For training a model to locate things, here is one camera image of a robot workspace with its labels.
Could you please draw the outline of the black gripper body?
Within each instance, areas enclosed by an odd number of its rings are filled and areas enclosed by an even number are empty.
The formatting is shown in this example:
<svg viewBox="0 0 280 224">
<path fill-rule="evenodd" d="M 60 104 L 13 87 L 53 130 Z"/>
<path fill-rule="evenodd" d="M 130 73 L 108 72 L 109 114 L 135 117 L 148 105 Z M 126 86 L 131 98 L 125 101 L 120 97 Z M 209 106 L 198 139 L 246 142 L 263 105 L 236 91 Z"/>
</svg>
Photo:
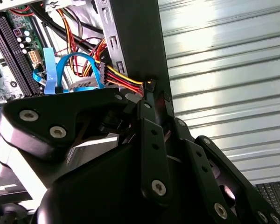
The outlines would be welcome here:
<svg viewBox="0 0 280 224">
<path fill-rule="evenodd" d="M 203 199 L 186 144 L 168 146 L 173 197 L 168 206 L 140 184 L 140 151 L 118 147 L 60 177 L 37 212 L 39 224 L 217 224 L 214 204 Z"/>
</svg>

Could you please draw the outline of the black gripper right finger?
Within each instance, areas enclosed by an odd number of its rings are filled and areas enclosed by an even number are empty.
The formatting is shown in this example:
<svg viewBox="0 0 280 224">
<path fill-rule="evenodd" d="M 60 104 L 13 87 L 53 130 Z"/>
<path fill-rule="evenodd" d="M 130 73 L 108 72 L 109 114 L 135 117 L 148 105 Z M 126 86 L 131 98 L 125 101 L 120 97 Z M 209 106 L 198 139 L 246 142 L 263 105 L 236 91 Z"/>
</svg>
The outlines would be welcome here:
<svg viewBox="0 0 280 224">
<path fill-rule="evenodd" d="M 218 146 L 192 137 L 166 92 L 157 98 L 179 224 L 280 224 L 279 213 Z"/>
</svg>

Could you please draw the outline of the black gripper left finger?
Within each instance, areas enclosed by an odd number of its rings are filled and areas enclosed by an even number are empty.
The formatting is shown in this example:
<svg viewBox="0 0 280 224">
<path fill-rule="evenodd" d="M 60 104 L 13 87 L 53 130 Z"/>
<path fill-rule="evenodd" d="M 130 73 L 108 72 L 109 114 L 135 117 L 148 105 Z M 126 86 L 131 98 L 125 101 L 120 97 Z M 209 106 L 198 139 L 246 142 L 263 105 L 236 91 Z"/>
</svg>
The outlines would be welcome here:
<svg viewBox="0 0 280 224">
<path fill-rule="evenodd" d="M 72 172 L 64 168 L 70 149 L 111 133 L 123 137 L 116 148 L 139 149 L 142 189 L 154 191 L 151 199 L 168 206 L 173 191 L 167 151 L 149 90 L 138 102 L 112 88 L 9 102 L 0 119 L 0 162 L 42 202 L 54 182 Z"/>
</svg>

